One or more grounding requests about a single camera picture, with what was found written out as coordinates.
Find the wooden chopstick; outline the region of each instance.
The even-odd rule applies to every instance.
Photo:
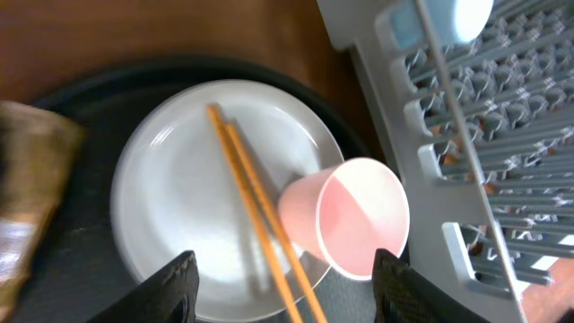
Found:
[[[263,248],[267,263],[271,268],[271,273],[273,274],[277,288],[281,293],[285,307],[287,308],[293,323],[302,323],[303,320],[301,319],[299,310],[297,310],[297,304],[293,299],[293,295],[289,289],[289,285],[287,284],[287,279],[285,279],[285,275],[281,269],[279,258],[274,253],[273,246],[271,245],[271,240],[267,235],[263,221],[259,218],[257,203],[251,194],[248,180],[245,178],[241,171],[240,160],[237,158],[237,155],[234,152],[233,145],[226,132],[225,124],[223,123],[219,109],[217,109],[215,106],[210,106],[208,109],[208,114],[212,121],[213,127],[217,131],[217,136],[219,137],[219,141],[222,144],[227,162],[230,165],[231,173],[235,179],[235,184],[238,186],[241,199],[243,200],[243,203],[245,204],[245,207],[248,211],[249,219],[255,228],[255,232],[259,238],[259,242],[261,243],[261,247]]]
[[[248,151],[245,148],[245,145],[241,142],[237,129],[232,124],[227,124],[225,127],[227,129],[227,133],[229,134],[231,142],[233,143],[235,151],[237,152],[239,159],[241,160],[243,169],[245,170],[245,173],[248,176],[249,183],[251,184],[253,191],[255,192],[255,196],[259,201],[261,208],[263,209],[263,213],[265,214],[265,217],[267,218],[269,224],[271,224],[271,228],[275,232],[275,235],[279,239],[279,242],[283,247],[283,251],[287,256],[287,259],[289,259],[289,263],[291,264],[293,272],[297,277],[297,281],[299,282],[299,285],[303,290],[303,293],[307,297],[309,306],[313,311],[313,316],[315,316],[315,319],[317,320],[318,323],[326,323],[325,313],[321,309],[321,304],[319,304],[319,300],[317,299],[317,296],[313,292],[313,287],[311,286],[311,283],[309,282],[309,279],[305,274],[305,269],[303,269],[303,266],[299,262],[299,258],[297,257],[295,250],[293,250],[293,246],[291,245],[291,241],[287,236],[287,232],[285,231],[283,225],[281,224],[281,221],[279,220],[279,216],[275,211],[273,202],[271,202],[271,198],[269,198],[269,195],[267,195],[267,192],[265,191],[263,185],[261,184],[261,179],[259,179],[255,167],[253,166],[253,162],[249,158]]]

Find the wooden table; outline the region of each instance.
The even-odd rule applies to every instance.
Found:
[[[0,53],[0,98],[22,102],[139,58],[209,54],[257,62],[329,100],[383,158],[350,60],[331,48],[314,0],[5,0]],[[555,321],[572,307],[573,268],[561,260],[553,288],[526,291],[531,322]]]

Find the black tray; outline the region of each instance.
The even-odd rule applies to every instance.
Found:
[[[198,83],[246,79],[268,83],[307,104],[331,130],[346,158],[369,156],[366,145],[329,104],[289,77],[259,65],[217,57],[171,57],[119,66],[88,77],[32,104],[89,131],[65,199],[35,258],[14,323],[82,322],[135,287],[117,253],[109,192],[117,159],[137,125],[171,95]],[[372,322],[371,284],[331,271],[317,288],[332,322]],[[305,321],[307,304],[300,303]],[[265,322],[287,322],[285,314]]]

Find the plate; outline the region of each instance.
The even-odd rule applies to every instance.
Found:
[[[271,198],[295,179],[343,161],[329,130],[302,102],[272,86],[200,84],[161,104],[130,137],[114,175],[114,236],[142,282],[184,250],[196,253],[196,315],[216,322],[264,319],[284,310],[206,106],[239,127]],[[282,255],[278,242],[274,247]],[[329,266],[298,249],[311,284]],[[302,292],[285,257],[283,272]]]

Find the pair of chopsticks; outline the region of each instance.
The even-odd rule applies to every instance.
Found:
[[[247,149],[239,138],[239,133],[236,127],[231,123],[226,124],[223,121],[223,117],[219,109],[214,105],[209,106],[208,114],[213,127],[217,131],[217,136],[219,137],[220,144],[225,152],[227,162],[230,165],[233,178],[239,188],[241,199],[247,208],[249,219],[255,228],[257,237],[259,238],[259,242],[263,248],[265,258],[267,259],[267,264],[271,269],[271,273],[273,274],[273,278],[277,284],[279,292],[281,293],[291,320],[294,323],[303,322],[299,311],[297,310],[297,305],[295,304],[291,290],[289,289],[289,285],[287,284],[287,279],[285,279],[281,269],[279,258],[274,253],[274,249],[271,245],[271,240],[267,235],[263,220],[259,217],[256,199],[261,205],[261,209],[263,210],[263,213],[265,214],[265,217],[271,225],[275,235],[279,239],[283,252],[285,252],[289,259],[289,263],[293,268],[293,272],[297,277],[297,281],[299,282],[303,293],[307,297],[307,301],[309,302],[309,306],[313,311],[315,319],[319,323],[327,322],[325,313],[323,313],[317,296],[313,292],[313,287],[305,274],[303,266],[299,262],[297,254],[295,254],[295,251],[293,250],[291,242],[287,236],[287,232],[285,232],[285,229],[279,220],[279,216],[275,211],[269,195],[265,192],[265,189],[261,184],[261,180],[257,176],[253,162],[251,162]],[[251,187],[253,188],[255,196],[251,193]]]

